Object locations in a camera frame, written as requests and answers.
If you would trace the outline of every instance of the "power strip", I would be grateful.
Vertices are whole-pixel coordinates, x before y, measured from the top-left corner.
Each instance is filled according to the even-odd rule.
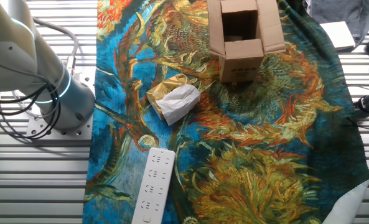
[[[149,150],[132,224],[162,223],[174,158],[174,152],[167,149]]]

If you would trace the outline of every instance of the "white paper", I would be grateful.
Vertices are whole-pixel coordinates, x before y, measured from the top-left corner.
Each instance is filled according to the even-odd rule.
[[[363,201],[369,179],[338,199],[322,224],[351,224]]]
[[[328,22],[320,25],[326,31],[337,50],[354,47],[355,42],[352,33],[350,33],[345,21]]]
[[[193,85],[184,84],[156,103],[170,126],[184,117],[200,101],[200,92]]]

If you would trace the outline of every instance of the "wire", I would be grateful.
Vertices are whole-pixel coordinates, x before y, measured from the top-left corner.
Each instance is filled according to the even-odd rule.
[[[15,100],[0,100],[0,103],[19,103],[22,102],[24,100],[28,100],[31,97],[34,97],[36,94],[38,94],[39,92],[43,92],[43,90],[46,89],[46,86],[42,86],[40,87],[38,90],[36,90],[35,92],[31,93],[30,95],[27,95],[26,97],[20,98],[20,99],[15,99]]]
[[[51,28],[53,30],[57,30],[57,31],[60,31],[61,33],[63,34],[67,34],[69,37],[71,37],[71,39],[73,40],[73,49],[72,49],[72,53],[70,54],[70,56],[75,56],[77,54],[77,51],[78,51],[78,47],[79,47],[79,40],[78,38],[76,37],[75,34],[73,34],[73,32],[63,28],[63,27],[60,27],[60,26],[56,26],[54,24],[51,24],[49,22],[45,22],[45,21],[42,21],[38,18],[33,18],[34,19],[34,22],[36,24],[39,24],[39,25],[42,25],[42,26],[46,26],[48,28]]]
[[[64,67],[64,65],[63,65],[62,63],[61,63],[61,66],[62,66],[62,72],[61,72],[60,80],[58,81],[57,86],[55,86],[55,89],[54,89],[51,93],[53,93],[53,92],[55,92],[55,91],[57,91],[57,90],[58,90],[58,88],[60,87],[60,85],[61,85],[61,83],[62,83],[62,80],[63,80],[63,78],[64,78],[64,74],[65,74],[65,69],[64,69],[64,68],[65,68],[65,67]],[[12,93],[12,95],[14,96],[14,98],[15,98],[16,100],[20,100],[20,97],[19,97],[19,95],[16,93],[16,91],[15,91],[15,90],[11,91],[11,93]],[[25,109],[25,104],[24,104],[22,101],[18,102],[18,105],[20,106],[20,108],[21,108],[22,110],[24,110],[24,109]],[[55,107],[54,107],[54,109],[53,109],[51,112],[49,112],[48,114],[34,114],[34,113],[32,113],[31,111],[29,111],[29,110],[26,110],[26,113],[27,113],[27,114],[29,114],[29,115],[31,115],[31,116],[33,116],[33,117],[35,117],[35,118],[46,118],[46,117],[48,117],[48,116],[52,115],[56,109],[57,109],[57,106],[55,106]]]
[[[54,106],[57,106],[57,102],[58,102],[58,99],[59,99],[58,93],[54,92],[53,86],[48,86],[47,89],[48,89],[48,91],[50,93],[50,97],[52,98],[52,101],[53,101]],[[39,133],[34,134],[32,136],[24,136],[24,135],[20,134],[17,130],[15,130],[11,126],[11,124],[6,120],[6,117],[4,115],[2,115],[3,121],[9,126],[9,128],[11,128],[11,130],[13,132],[12,133],[9,132],[5,127],[3,127],[1,125],[1,123],[0,123],[0,127],[3,129],[3,131],[5,131],[6,133],[8,133],[8,135],[10,135],[13,138],[36,140],[36,139],[40,139],[40,138],[42,138],[42,137],[44,137],[44,136],[46,136],[46,135],[48,135],[48,134],[51,133],[51,130],[55,127],[55,125],[57,124],[57,122],[58,122],[58,120],[60,118],[60,113],[61,113],[61,104],[58,103],[57,117],[56,117],[56,119],[54,119],[54,116],[55,116],[55,112],[54,112],[53,115],[52,115],[52,117],[51,117],[51,120],[50,120],[50,121],[54,121],[54,122],[48,123],[43,130],[41,130]]]
[[[0,111],[0,115],[3,115],[3,116],[12,116],[12,115],[21,114],[21,113],[29,110],[29,108],[31,108],[31,106],[35,103],[36,99],[38,99],[38,97],[42,94],[43,90],[41,90],[41,91],[37,90],[37,94],[35,95],[34,99],[24,109],[19,110],[19,111],[16,111],[16,112],[12,112],[12,113],[3,113],[2,111]]]
[[[15,91],[11,91],[11,92],[12,92],[12,95],[15,97],[15,99],[20,98],[20,97],[17,95],[17,93],[16,93]],[[58,100],[57,100],[57,104],[59,104],[59,103],[60,103],[60,100],[61,100],[61,98],[58,98]],[[22,110],[25,108],[25,104],[24,104],[23,102],[18,102],[18,105],[20,106],[20,108],[21,108]],[[29,114],[29,115],[31,115],[31,116],[33,116],[33,117],[35,117],[35,118],[46,118],[46,117],[48,117],[48,116],[52,115],[56,109],[57,109],[57,107],[56,107],[56,106],[54,106],[54,109],[53,109],[51,112],[49,112],[48,114],[34,114],[34,113],[32,113],[31,111],[29,111],[29,110],[27,110],[27,111],[25,111],[25,112],[26,112],[27,114]]]

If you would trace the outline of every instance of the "white object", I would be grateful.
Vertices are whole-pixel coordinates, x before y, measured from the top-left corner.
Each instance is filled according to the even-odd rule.
[[[184,117],[200,101],[200,92],[193,85],[184,84],[156,103],[170,126]]]
[[[173,151],[149,150],[132,224],[162,222],[174,159]]]
[[[369,179],[337,200],[322,224],[351,224],[363,201],[368,184]]]
[[[350,33],[345,21],[328,22],[321,24],[321,27],[328,34],[329,39],[331,39],[335,49],[340,50],[355,46],[352,33]]]

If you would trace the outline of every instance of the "sunflower painting print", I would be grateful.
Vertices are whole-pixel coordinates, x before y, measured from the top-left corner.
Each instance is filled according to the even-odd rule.
[[[83,223],[131,223],[151,147],[176,153],[162,223],[318,224],[369,179],[339,58],[278,1],[286,52],[218,81],[206,0],[99,0],[96,107]],[[200,102],[172,126],[146,92],[178,73]]]

